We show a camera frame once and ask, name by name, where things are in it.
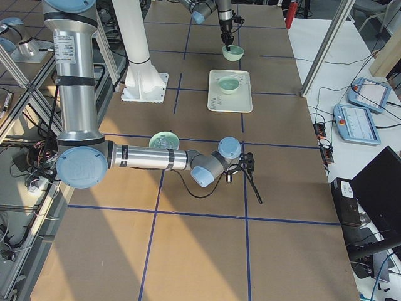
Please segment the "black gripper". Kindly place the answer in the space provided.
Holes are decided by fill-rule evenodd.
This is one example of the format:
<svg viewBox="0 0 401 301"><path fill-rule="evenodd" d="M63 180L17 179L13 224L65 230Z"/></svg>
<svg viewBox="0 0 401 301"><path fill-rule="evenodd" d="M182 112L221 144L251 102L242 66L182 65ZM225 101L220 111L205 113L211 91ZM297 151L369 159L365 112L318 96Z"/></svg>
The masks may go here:
<svg viewBox="0 0 401 301"><path fill-rule="evenodd" d="M226 171L224 171L225 181L233 182L233 175L239 171L242 171L241 167L238 165L231 165Z"/></svg>
<svg viewBox="0 0 401 301"><path fill-rule="evenodd" d="M221 39L226 46L226 51L230 52L234 37L232 35L233 23L244 24L244 18L237 15L233 10L218 11L219 26L221 30Z"/></svg>

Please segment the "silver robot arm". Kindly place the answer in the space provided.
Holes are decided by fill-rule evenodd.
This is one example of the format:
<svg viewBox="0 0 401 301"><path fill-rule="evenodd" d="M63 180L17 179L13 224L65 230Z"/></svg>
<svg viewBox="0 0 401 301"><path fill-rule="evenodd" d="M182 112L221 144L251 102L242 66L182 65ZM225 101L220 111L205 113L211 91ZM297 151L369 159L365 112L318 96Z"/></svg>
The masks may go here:
<svg viewBox="0 0 401 301"><path fill-rule="evenodd" d="M128 60L123 100L163 102L168 76L151 62L140 3L114 1L113 8ZM116 166L188 170L199 186L206 187L239 161L241 147L233 137L223 138L208 156L196 150L107 141L99 130L96 109L92 39L99 23L95 1L44 1L43 17L55 47L62 119L56 170L65 184L77 189L92 187Z"/></svg>
<svg viewBox="0 0 401 301"><path fill-rule="evenodd" d="M233 23L244 24L244 18L232 10L230 0L179 0L191 14L196 24L202 24L214 11L217 11L221 39L224 50L230 51L234 42Z"/></svg>

